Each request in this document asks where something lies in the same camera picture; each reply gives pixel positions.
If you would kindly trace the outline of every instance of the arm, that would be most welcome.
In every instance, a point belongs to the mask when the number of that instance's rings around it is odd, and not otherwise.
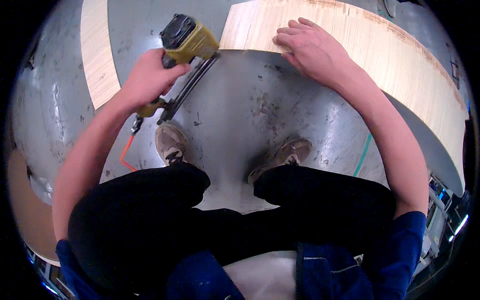
[[[390,189],[395,195],[394,218],[410,211],[427,214],[428,174],[417,140],[370,76],[335,38],[303,18],[279,28],[273,42],[303,75],[336,90],[361,115],[378,146]]]
[[[189,65],[162,67],[162,49],[140,58],[123,87],[104,105],[68,153],[55,180],[52,199],[53,228],[57,240],[66,240],[70,213],[85,193],[100,181],[108,153],[126,119],[139,107],[166,94]]]

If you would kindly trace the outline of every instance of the green line on floor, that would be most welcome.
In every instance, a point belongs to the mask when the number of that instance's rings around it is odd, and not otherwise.
[[[356,177],[358,175],[358,173],[360,172],[361,165],[363,165],[363,160],[365,159],[365,156],[367,155],[368,146],[370,145],[371,140],[372,140],[372,134],[368,133],[367,140],[365,141],[365,146],[363,147],[363,151],[361,153],[359,163],[357,164],[357,167],[355,168],[355,172],[353,172],[353,177]]]

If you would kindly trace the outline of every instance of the hand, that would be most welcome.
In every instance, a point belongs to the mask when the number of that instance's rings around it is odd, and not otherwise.
[[[159,95],[165,95],[176,79],[186,74],[189,64],[180,64],[171,69],[162,65],[163,49],[150,49],[144,53],[128,75],[121,88],[130,109],[136,110],[152,102]]]
[[[333,36],[304,18],[290,20],[288,27],[277,29],[273,42],[292,51],[282,56],[304,76],[335,90],[348,80],[349,70],[359,68]]]

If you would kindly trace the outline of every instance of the orange air hose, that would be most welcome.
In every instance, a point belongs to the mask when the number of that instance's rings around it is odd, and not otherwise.
[[[129,163],[127,163],[126,161],[124,161],[123,159],[125,158],[125,154],[127,153],[128,151],[128,148],[130,148],[130,145],[132,144],[132,141],[133,141],[133,137],[134,135],[131,135],[130,136],[130,139],[128,140],[128,143],[127,145],[125,146],[125,148],[123,149],[123,152],[120,156],[120,162],[126,166],[127,168],[129,168],[130,170],[132,170],[133,172],[135,172],[137,169],[135,169],[134,167],[132,167]]]

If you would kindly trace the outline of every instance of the blue sleeve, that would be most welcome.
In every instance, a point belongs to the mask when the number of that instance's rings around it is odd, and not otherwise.
[[[363,256],[375,299],[403,299],[420,260],[426,217],[408,212],[392,221],[385,235]]]
[[[75,294],[78,300],[82,299],[105,299],[93,287],[92,283],[86,278],[75,256],[72,248],[66,240],[59,240],[55,249],[60,260],[60,268],[63,276],[67,280],[67,286]]]

